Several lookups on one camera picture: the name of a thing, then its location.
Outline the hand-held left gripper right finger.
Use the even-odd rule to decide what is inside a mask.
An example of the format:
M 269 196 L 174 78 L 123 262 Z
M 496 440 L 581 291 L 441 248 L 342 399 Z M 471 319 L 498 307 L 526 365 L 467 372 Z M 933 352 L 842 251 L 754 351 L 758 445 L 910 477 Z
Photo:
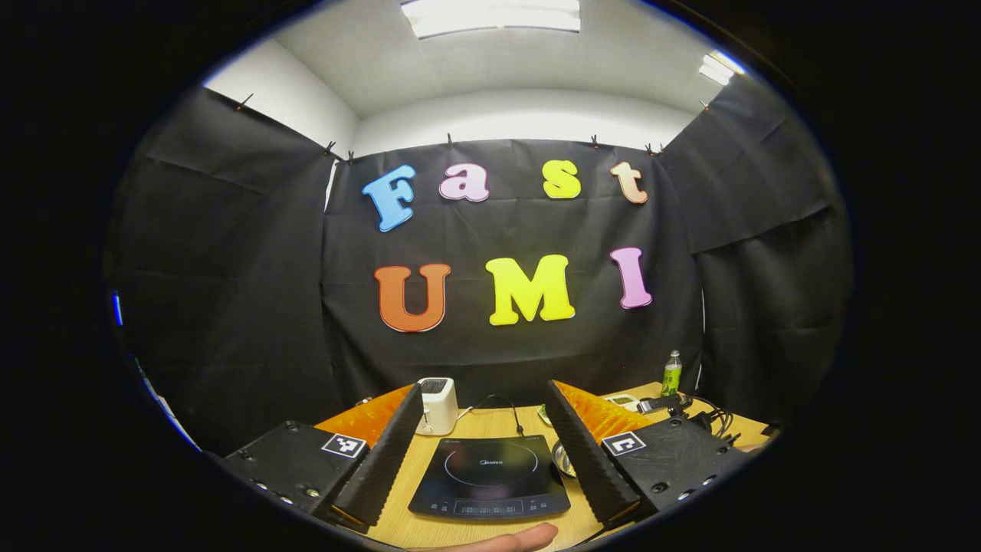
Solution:
M 547 388 L 546 414 L 603 527 L 676 509 L 751 460 L 687 417 L 655 422 L 557 380 Z

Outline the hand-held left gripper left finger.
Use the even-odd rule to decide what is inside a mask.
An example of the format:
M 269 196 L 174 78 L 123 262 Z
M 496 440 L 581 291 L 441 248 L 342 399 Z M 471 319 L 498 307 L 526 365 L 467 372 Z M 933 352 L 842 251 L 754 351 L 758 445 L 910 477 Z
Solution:
M 414 383 L 320 424 L 287 420 L 218 464 L 291 509 L 367 531 L 379 523 L 422 416 Z

